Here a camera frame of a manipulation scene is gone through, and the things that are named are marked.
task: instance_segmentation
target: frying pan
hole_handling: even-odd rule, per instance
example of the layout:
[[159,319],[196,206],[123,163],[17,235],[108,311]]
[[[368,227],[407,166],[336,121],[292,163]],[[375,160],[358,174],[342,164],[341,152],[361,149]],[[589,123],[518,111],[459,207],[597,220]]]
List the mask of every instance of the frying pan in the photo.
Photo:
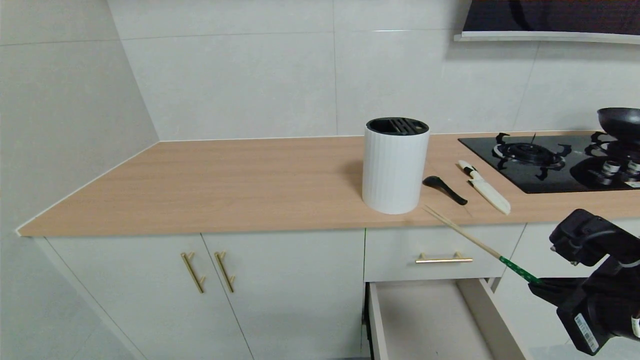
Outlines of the frying pan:
[[640,145],[640,109],[600,109],[598,120],[607,134],[620,141]]

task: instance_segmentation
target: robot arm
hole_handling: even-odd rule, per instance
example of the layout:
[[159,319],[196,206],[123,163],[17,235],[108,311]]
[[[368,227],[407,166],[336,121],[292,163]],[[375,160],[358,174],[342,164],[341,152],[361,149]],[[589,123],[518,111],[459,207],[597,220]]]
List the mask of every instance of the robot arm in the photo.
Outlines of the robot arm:
[[529,284],[555,305],[575,347],[595,355],[610,338],[640,341],[640,238],[583,209],[553,231],[551,249],[574,265],[605,262],[587,278],[545,278]]

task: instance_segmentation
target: wooden countertop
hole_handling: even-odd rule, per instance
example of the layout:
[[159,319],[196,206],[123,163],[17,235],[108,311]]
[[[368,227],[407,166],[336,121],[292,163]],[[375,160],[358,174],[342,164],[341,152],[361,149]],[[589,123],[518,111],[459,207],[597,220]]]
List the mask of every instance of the wooden countertop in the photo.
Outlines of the wooden countertop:
[[[420,203],[459,224],[558,222],[576,208],[605,218],[638,216],[640,192],[526,194],[457,140],[493,135],[432,135],[425,175],[440,176],[469,203],[459,206],[425,186]],[[420,207],[403,215],[367,207],[360,197],[363,153],[363,137],[161,142],[19,233],[104,236],[439,225]],[[498,212],[467,183],[458,160],[475,166],[510,201],[510,215]]]

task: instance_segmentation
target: open drawer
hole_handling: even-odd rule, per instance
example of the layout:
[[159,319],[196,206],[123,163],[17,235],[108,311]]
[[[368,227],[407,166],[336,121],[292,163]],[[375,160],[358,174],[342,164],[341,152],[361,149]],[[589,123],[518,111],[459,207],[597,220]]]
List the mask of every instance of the open drawer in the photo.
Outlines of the open drawer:
[[532,359],[482,279],[371,282],[374,360]]

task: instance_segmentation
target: black stove top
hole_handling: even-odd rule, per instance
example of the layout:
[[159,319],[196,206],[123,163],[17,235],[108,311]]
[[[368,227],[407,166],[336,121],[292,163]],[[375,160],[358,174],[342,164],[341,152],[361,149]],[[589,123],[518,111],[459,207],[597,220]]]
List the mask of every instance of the black stove top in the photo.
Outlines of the black stove top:
[[640,189],[640,147],[605,133],[458,140],[525,193]]

